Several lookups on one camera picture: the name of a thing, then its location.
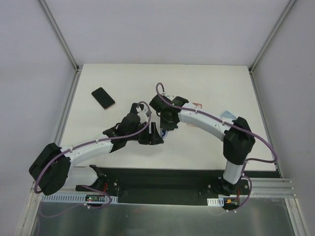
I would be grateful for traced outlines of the light blue phone case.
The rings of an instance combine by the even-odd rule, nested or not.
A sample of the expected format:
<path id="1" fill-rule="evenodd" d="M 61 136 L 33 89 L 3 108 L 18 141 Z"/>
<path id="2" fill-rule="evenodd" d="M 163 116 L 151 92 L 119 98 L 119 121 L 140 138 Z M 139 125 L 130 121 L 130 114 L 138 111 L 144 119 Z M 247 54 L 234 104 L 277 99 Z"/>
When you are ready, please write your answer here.
<path id="1" fill-rule="evenodd" d="M 232 119 L 232 120 L 236 120 L 237 119 L 237 117 L 235 115 L 233 115 L 229 111 L 224 111 L 223 113 L 220 114 L 220 116 L 223 117 L 223 118 Z"/>

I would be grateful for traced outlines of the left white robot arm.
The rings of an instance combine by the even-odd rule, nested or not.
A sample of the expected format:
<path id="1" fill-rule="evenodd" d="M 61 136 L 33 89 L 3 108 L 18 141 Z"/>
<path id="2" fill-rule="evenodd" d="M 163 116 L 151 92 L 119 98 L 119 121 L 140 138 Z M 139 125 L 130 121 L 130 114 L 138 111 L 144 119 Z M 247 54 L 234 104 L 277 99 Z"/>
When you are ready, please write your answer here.
<path id="1" fill-rule="evenodd" d="M 99 155 L 118 151 L 129 141 L 152 146 L 163 144 L 163 137 L 151 118 L 152 113 L 146 103 L 135 103 L 122 121 L 94 139 L 65 147 L 56 143 L 47 144 L 29 168 L 29 174 L 35 181 L 35 193 L 49 196 L 58 192 L 68 180 L 79 179 L 78 174 L 72 174 L 73 167 Z"/>

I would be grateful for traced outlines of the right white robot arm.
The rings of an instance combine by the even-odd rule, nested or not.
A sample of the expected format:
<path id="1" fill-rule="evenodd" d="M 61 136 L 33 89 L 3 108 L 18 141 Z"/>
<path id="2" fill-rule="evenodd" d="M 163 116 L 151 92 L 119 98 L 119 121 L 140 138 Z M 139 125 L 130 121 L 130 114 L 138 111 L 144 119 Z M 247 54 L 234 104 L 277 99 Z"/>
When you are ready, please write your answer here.
<path id="1" fill-rule="evenodd" d="M 178 128 L 178 123 L 183 122 L 200 128 L 222 141 L 226 167 L 221 187 L 227 194 L 233 194 L 238 190 L 238 180 L 241 178 L 245 159 L 255 144 L 255 138 L 223 122 L 231 122 L 232 125 L 250 131 L 244 118 L 208 117 L 202 109 L 180 96 L 170 100 L 165 96 L 160 98 L 156 95 L 149 105 L 159 114 L 160 127 L 165 131 L 173 131 Z"/>

